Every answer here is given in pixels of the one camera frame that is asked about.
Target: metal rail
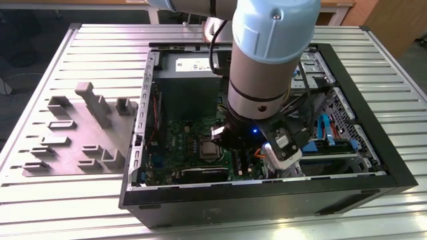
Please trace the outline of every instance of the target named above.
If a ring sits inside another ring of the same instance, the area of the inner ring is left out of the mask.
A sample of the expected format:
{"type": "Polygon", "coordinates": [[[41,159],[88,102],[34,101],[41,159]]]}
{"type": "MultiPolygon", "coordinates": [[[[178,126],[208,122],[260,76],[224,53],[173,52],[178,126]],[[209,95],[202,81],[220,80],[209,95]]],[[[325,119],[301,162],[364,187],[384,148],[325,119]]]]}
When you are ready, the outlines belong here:
{"type": "Polygon", "coordinates": [[[148,42],[200,42],[198,25],[84,24],[69,30],[0,155],[0,237],[6,239],[420,239],[427,237],[427,104],[396,61],[369,32],[317,27],[312,42],[329,43],[396,146],[418,186],[341,215],[146,229],[117,208],[120,174],[22,177],[18,166],[34,144],[25,138],[53,118],[49,96],[81,102],[74,86],[92,82],[108,101],[137,101],[148,42]]]}

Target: wooden cabinet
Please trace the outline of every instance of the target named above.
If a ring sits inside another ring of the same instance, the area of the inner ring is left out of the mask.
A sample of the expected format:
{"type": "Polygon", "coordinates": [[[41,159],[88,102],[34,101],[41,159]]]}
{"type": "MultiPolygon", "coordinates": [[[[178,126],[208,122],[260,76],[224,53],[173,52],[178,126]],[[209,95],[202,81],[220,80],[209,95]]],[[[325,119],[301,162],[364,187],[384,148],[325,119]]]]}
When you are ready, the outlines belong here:
{"type": "Polygon", "coordinates": [[[427,0],[354,0],[341,26],[368,26],[398,58],[427,28],[427,0]]]}

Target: green circuit board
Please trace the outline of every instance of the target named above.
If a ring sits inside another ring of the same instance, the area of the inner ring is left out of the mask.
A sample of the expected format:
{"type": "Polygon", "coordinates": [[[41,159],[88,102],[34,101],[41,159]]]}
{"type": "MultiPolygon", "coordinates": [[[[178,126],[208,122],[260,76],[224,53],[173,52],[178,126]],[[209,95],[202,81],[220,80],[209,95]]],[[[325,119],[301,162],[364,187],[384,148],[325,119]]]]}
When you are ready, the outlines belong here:
{"type": "Polygon", "coordinates": [[[234,169],[232,150],[218,148],[216,159],[200,158],[201,141],[210,135],[210,127],[222,124],[224,118],[204,118],[194,121],[169,120],[165,129],[165,151],[153,153],[150,161],[154,170],[153,179],[157,185],[173,185],[173,176],[178,171],[189,168],[221,167],[228,170],[228,181],[252,180],[262,178],[262,161],[253,157],[254,149],[245,152],[250,171],[238,172],[234,169]]]}

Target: screw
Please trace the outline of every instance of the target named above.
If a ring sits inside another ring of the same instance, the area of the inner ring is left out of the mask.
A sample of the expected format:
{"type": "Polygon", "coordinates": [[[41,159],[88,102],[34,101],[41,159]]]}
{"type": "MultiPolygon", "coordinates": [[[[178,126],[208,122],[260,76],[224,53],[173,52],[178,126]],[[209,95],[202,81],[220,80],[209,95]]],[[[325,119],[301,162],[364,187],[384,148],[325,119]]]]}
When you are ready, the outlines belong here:
{"type": "Polygon", "coordinates": [[[257,107],[257,111],[265,112],[265,110],[266,110],[266,107],[265,107],[265,106],[258,106],[258,107],[257,107]]]}

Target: white label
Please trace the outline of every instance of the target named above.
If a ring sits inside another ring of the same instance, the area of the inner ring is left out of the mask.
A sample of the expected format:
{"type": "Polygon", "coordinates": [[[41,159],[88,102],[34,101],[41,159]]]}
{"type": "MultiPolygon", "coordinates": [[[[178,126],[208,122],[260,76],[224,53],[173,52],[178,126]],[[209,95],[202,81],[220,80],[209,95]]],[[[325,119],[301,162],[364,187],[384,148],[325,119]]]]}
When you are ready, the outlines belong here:
{"type": "Polygon", "coordinates": [[[145,4],[145,0],[125,0],[126,4],[145,4]]]}
{"type": "Polygon", "coordinates": [[[282,149],[285,147],[285,145],[288,145],[288,143],[289,143],[286,135],[282,135],[281,137],[278,137],[278,139],[276,139],[274,142],[277,143],[278,148],[282,149]]]}
{"type": "Polygon", "coordinates": [[[208,58],[178,58],[176,60],[176,72],[210,71],[208,58]]]}

